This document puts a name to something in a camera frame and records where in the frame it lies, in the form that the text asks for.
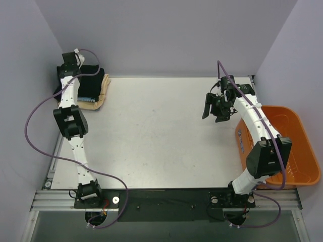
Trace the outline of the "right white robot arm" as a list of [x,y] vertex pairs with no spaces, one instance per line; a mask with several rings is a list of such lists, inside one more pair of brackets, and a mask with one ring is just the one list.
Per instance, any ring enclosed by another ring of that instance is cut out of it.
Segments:
[[250,194],[258,185],[264,185],[266,179],[279,173],[283,180],[277,188],[282,189],[286,184],[286,166],[292,148],[290,138],[283,137],[270,123],[251,85],[236,84],[230,75],[219,78],[213,87],[218,91],[206,94],[202,118],[212,114],[219,123],[229,121],[233,114],[238,113],[252,140],[250,149],[242,144],[246,167],[230,183],[232,190],[225,194],[227,204],[239,205],[243,195]]

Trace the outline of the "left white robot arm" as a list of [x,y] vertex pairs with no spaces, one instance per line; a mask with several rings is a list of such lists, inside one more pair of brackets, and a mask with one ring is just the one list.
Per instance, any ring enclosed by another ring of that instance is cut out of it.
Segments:
[[88,123],[77,105],[80,86],[81,66],[85,57],[78,49],[62,54],[64,63],[58,68],[62,86],[59,107],[53,111],[54,118],[64,138],[68,140],[76,160],[78,186],[76,200],[84,205],[97,208],[103,204],[97,178],[88,170],[84,136],[88,133]]

